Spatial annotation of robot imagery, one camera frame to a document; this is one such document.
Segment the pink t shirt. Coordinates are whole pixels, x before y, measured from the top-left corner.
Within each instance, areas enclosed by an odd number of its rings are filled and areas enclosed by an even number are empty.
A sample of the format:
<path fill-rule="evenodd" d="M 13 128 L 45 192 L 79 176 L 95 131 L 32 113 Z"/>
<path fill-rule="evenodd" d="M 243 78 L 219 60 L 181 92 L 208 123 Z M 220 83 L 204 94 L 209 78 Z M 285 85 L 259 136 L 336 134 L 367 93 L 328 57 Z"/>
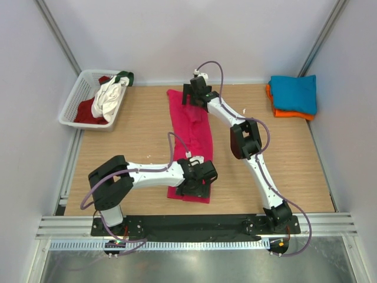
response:
<path fill-rule="evenodd" d="M 173 132 L 182 139 L 175 139 L 173 159 L 185 159 L 186 151 L 190 151 L 192 155 L 203 156 L 204 161 L 213 162 L 213 139 L 207 111 L 191 104 L 182 105 L 181 91 L 169 89 L 167 97 Z M 192 196 L 177 196 L 176 187 L 172 186 L 167 189 L 167 197 L 186 202 L 210 202 L 210 197 L 199 198 L 194 193 Z"/>

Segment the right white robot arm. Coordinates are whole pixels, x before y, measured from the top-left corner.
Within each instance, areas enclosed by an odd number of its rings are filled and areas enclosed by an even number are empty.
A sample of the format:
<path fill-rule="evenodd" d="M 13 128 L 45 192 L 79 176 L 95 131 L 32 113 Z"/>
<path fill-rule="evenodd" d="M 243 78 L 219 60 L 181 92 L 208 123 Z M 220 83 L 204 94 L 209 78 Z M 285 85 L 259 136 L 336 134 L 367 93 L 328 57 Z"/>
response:
<path fill-rule="evenodd" d="M 275 183 L 264 162 L 258 121 L 245 118 L 233 110 L 220 98 L 218 92 L 207 85 L 202 74 L 193 75 L 190 82 L 183 85 L 182 103 L 190 103 L 192 106 L 206 110 L 229 127 L 233 156 L 242 160 L 250 170 L 262 197 L 267 230 L 271 233 L 284 230 L 292 219 L 292 210 L 275 188 Z"/>

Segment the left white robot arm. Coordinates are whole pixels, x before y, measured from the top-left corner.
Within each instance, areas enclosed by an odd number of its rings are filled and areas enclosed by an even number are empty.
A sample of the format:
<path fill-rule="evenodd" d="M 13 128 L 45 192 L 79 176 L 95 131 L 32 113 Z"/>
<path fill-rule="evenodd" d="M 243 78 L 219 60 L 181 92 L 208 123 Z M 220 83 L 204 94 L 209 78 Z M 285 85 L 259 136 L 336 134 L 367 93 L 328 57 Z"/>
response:
<path fill-rule="evenodd" d="M 90 204 L 100 213 L 104 228 L 113 236 L 125 228 L 121 201 L 133 189 L 153 186 L 173 188 L 174 196 L 210 197 L 211 184 L 218 174 L 212 161 L 202 156 L 185 157 L 168 164 L 138 164 L 127 162 L 122 155 L 114 156 L 88 175 L 90 192 L 82 201 L 81 209 Z"/>

